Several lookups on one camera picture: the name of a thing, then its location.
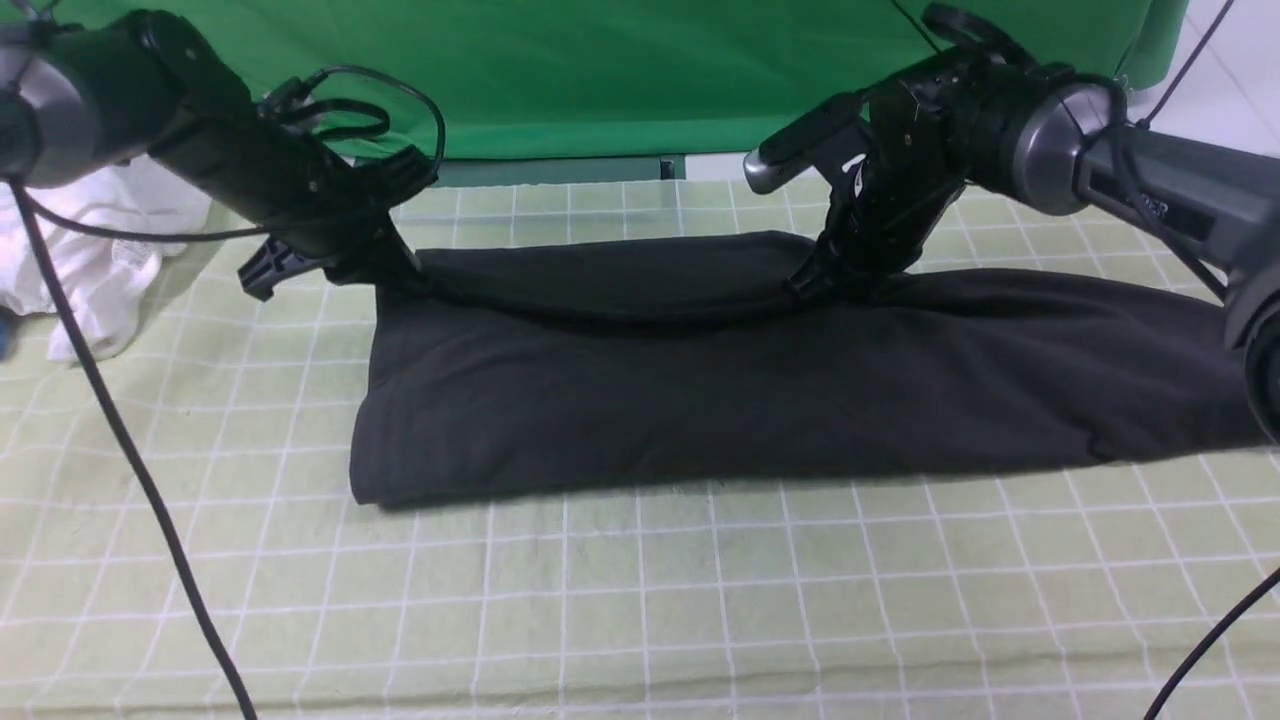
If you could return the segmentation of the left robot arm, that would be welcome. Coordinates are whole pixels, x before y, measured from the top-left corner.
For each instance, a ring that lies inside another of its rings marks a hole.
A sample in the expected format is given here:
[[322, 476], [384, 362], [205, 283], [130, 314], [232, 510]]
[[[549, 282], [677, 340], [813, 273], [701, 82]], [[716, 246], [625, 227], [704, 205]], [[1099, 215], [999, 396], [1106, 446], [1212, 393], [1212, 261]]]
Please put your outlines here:
[[434, 184], [445, 123], [434, 101], [433, 155], [416, 147], [358, 167], [332, 142], [372, 138], [388, 113], [344, 97], [314, 100], [332, 76], [420, 92], [364, 67], [328, 67], [256, 97], [184, 18], [131, 12], [100, 29], [31, 12], [3, 26], [3, 176], [56, 188], [146, 155], [265, 234], [239, 268], [242, 290], [269, 300], [320, 270], [333, 284], [426, 293], [430, 279], [390, 210]]

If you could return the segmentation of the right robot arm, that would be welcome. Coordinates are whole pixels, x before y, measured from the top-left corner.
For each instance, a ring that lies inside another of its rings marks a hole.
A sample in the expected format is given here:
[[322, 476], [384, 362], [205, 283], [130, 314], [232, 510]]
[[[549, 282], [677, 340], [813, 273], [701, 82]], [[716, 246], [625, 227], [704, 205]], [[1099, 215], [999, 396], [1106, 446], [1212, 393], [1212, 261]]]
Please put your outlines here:
[[803, 295], [905, 270], [974, 184], [1048, 217], [1096, 208], [1160, 240], [1226, 311], [1251, 407], [1277, 434], [1277, 160], [1132, 124], [1110, 79], [998, 44], [955, 45], [836, 94], [751, 151], [750, 188], [832, 188]]

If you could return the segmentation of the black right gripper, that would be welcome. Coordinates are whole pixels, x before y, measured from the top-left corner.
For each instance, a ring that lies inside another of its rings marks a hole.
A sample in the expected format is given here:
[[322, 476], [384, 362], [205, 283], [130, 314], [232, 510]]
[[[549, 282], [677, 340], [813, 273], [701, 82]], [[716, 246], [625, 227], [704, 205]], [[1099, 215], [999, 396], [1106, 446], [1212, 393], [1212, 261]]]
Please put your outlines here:
[[951, 47], [815, 108], [815, 167], [832, 192], [794, 301], [913, 264], [969, 182], [1006, 177], [1011, 61], [989, 45]]

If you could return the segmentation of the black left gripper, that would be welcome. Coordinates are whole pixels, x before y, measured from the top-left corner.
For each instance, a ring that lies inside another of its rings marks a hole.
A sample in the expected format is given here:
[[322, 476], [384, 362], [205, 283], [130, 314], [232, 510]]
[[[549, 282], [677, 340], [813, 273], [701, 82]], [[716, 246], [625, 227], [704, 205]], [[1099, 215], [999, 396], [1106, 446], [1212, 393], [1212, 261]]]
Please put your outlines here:
[[268, 302], [321, 269], [334, 284], [425, 286], [390, 209], [434, 183], [415, 146], [352, 167], [323, 141], [287, 129], [248, 99], [179, 111], [150, 156], [268, 237], [239, 266], [239, 286]]

